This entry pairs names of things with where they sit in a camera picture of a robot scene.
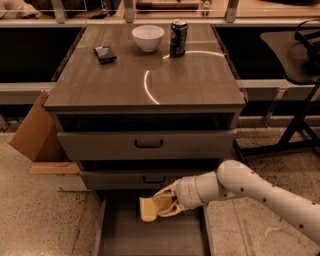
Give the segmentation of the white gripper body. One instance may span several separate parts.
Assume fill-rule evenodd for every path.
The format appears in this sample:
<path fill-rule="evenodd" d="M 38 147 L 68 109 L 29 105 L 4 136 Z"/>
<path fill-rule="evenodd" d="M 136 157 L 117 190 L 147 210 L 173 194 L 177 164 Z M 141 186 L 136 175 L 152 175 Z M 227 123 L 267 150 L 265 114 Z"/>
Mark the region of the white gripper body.
<path fill-rule="evenodd" d="M 203 205 L 197 190 L 195 176 L 183 177 L 178 181 L 176 197 L 178 203 L 186 210 L 192 210 Z"/>

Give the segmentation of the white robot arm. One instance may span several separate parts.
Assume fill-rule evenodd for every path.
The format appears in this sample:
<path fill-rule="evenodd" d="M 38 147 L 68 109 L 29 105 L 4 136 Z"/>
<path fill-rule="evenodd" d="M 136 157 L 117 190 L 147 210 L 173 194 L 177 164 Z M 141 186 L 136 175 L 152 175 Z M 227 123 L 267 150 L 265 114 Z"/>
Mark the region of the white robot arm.
<path fill-rule="evenodd" d="M 320 205 L 269 183 L 236 160 L 222 162 L 216 171 L 178 179 L 153 196 L 154 199 L 165 197 L 175 200 L 159 212 L 161 217 L 195 209 L 211 201 L 248 197 L 320 245 Z"/>

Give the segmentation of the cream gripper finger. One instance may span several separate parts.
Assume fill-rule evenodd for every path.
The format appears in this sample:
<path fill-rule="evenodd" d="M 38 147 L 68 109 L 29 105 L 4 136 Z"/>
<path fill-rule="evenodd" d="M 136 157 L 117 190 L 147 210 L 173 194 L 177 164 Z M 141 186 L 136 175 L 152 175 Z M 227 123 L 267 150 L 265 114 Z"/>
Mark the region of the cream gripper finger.
<path fill-rule="evenodd" d="M 177 200 L 175 201 L 163 201 L 160 204 L 160 209 L 157 213 L 159 217 L 172 217 L 180 214 L 185 210 L 185 207 L 181 205 Z"/>
<path fill-rule="evenodd" d="M 160 198 L 160 197 L 175 197 L 176 196 L 176 189 L 180 183 L 180 179 L 174 181 L 172 184 L 166 186 L 165 188 L 161 189 L 160 191 L 156 192 L 153 197 Z"/>

